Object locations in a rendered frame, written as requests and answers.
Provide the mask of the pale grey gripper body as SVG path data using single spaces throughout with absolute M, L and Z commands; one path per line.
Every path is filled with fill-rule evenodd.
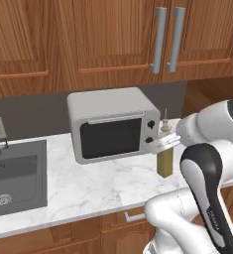
M 167 135 L 165 137 L 162 137 L 161 139 L 155 140 L 151 144 L 151 153 L 152 154 L 159 154 L 163 151 L 166 151 L 168 149 L 173 148 L 174 146 L 177 146 L 180 143 L 180 136 L 176 133 Z

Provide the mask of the olive oil and vinegar bottle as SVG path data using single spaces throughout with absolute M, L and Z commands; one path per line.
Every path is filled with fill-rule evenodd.
M 167 109 L 165 109 L 165 115 L 161 131 L 163 134 L 170 134 L 172 131 L 172 126 L 169 124 Z M 157 173 L 161 177 L 166 178 L 173 173 L 173 160 L 174 160 L 173 148 L 163 151 L 157 155 Z

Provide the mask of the black glass oven door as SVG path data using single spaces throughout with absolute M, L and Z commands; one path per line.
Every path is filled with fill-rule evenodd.
M 82 157 L 96 159 L 137 152 L 142 119 L 121 120 L 80 126 Z

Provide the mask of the white toaster oven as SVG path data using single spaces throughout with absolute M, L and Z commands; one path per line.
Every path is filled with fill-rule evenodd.
M 158 139 L 160 110 L 137 87 L 73 92 L 67 97 L 66 103 L 75 159 L 82 165 L 148 154 L 151 152 L 151 144 Z M 82 124 L 88 123 L 88 118 L 123 115 L 134 112 L 145 113 L 143 118 L 141 118 L 140 147 L 137 152 L 96 159 L 84 159 L 82 157 L 79 128 Z M 151 120 L 155 121 L 153 129 L 148 127 L 148 122 Z M 146 143 L 148 137 L 152 137 L 154 141 Z

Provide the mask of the wooden drawer front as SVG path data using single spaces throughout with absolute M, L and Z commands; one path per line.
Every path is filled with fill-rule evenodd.
M 144 208 L 142 206 L 136 207 L 136 208 L 131 208 L 127 210 L 120 210 L 116 211 L 110 214 L 105 214 L 102 215 L 100 218 L 100 229 L 102 231 L 108 231 L 108 230 L 113 230 L 113 229 L 118 229 L 121 227 L 126 227 L 126 226 L 132 226 L 136 224 L 141 224 L 141 223 L 147 223 L 146 218 L 142 219 L 136 219 L 133 222 L 127 222 L 125 218 L 125 213 L 128 213 L 130 217 L 136 216 L 136 215 L 141 215 L 144 213 Z

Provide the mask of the wooden base cupboard door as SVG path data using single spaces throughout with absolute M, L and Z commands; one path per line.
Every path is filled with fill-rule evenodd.
M 99 254 L 100 218 L 0 239 L 0 254 Z
M 105 230 L 101 234 L 101 254 L 143 254 L 155 228 L 148 222 Z

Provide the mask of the grey steel sink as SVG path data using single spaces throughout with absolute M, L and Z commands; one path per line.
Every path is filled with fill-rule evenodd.
M 47 205 L 47 141 L 11 144 L 0 155 L 0 215 Z

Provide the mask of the wooden wall cupboard door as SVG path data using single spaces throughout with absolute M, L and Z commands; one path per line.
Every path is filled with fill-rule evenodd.
M 171 61 L 175 8 L 185 10 L 175 71 L 163 69 L 162 81 L 233 75 L 233 0 L 170 0 L 164 63 Z
M 0 0 L 0 97 L 63 89 L 54 0 Z
M 158 7 L 170 0 L 55 0 L 65 88 L 157 83 Z

